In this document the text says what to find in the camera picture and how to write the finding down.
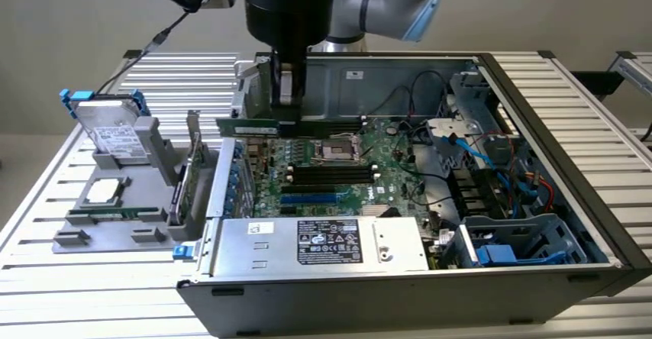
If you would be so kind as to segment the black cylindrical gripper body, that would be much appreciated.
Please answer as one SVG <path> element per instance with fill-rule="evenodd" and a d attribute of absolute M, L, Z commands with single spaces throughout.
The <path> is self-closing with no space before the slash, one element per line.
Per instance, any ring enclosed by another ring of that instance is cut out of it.
<path fill-rule="evenodd" d="M 326 37 L 333 0 L 245 0 L 250 35 L 273 50 L 279 62 L 303 61 L 306 49 Z"/>

